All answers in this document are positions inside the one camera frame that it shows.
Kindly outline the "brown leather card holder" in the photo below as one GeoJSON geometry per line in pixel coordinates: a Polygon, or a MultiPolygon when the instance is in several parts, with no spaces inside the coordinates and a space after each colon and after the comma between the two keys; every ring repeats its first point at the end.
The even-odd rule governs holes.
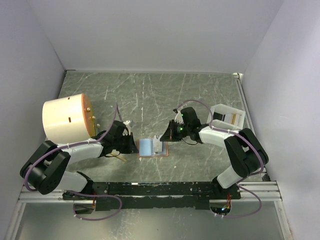
{"type": "Polygon", "coordinates": [[[141,138],[137,141],[138,156],[140,158],[167,157],[169,146],[167,142],[161,142],[159,138],[141,138]]]}

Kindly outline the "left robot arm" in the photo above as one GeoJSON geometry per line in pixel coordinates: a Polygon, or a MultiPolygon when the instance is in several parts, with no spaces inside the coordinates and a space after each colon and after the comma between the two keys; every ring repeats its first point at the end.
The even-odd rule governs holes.
{"type": "Polygon", "coordinates": [[[89,199],[94,192],[93,180],[80,171],[67,171],[67,166],[82,160],[110,157],[119,154],[137,154],[130,120],[115,120],[109,130],[83,142],[55,144],[43,142],[20,170],[20,176],[30,191],[47,195],[52,191],[73,191],[81,199],[89,199]]]}

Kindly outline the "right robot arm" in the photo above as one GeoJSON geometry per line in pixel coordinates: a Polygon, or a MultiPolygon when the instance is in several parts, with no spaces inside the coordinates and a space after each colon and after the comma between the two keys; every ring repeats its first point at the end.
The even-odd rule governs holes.
{"type": "Polygon", "coordinates": [[[212,193],[223,199],[230,187],[261,172],[269,157],[249,128],[232,130],[213,126],[214,114],[209,110],[209,121],[202,124],[193,107],[175,109],[175,118],[169,121],[161,142],[179,142],[189,137],[198,144],[215,145],[226,149],[230,166],[215,177],[212,193]]]}

